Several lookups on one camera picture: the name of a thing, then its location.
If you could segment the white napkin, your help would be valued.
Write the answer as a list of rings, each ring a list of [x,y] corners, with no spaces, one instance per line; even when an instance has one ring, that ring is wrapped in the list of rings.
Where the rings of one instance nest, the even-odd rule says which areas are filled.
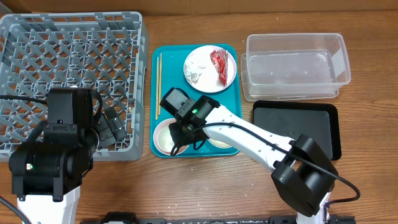
[[[197,83],[206,69],[206,58],[204,54],[195,53],[189,55],[184,62],[184,75],[190,84]]]

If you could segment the grey bowl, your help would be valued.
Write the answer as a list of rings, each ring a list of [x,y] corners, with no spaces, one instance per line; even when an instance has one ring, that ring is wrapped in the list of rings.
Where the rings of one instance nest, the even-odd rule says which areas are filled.
[[[212,144],[214,147],[220,148],[220,149],[227,149],[227,148],[231,148],[231,146],[229,144],[226,144],[224,142],[221,141],[216,141],[214,139],[209,139],[208,140],[210,144]]]

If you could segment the red snack wrapper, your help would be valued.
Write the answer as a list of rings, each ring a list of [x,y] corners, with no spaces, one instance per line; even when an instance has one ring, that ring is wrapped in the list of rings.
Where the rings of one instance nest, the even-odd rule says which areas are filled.
[[[219,81],[226,86],[228,79],[228,52],[225,49],[214,50],[210,54],[210,59],[218,72]]]

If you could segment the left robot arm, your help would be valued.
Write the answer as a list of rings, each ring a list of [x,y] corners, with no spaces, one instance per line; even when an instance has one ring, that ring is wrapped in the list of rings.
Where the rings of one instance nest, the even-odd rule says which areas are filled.
[[[117,112],[93,109],[101,95],[90,88],[53,88],[47,119],[31,131],[9,158],[17,205],[1,199],[23,223],[74,223],[80,186],[98,149],[123,140]]]

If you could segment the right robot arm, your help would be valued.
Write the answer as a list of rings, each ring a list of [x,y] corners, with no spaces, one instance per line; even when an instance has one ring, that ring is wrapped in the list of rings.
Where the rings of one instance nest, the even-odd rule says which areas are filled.
[[[255,126],[209,96],[190,98],[171,88],[160,106],[176,120],[169,125],[175,156],[182,146],[202,146],[208,139],[236,148],[271,172],[281,199],[297,212],[297,223],[328,223],[327,202],[338,172],[315,140],[294,140]]]

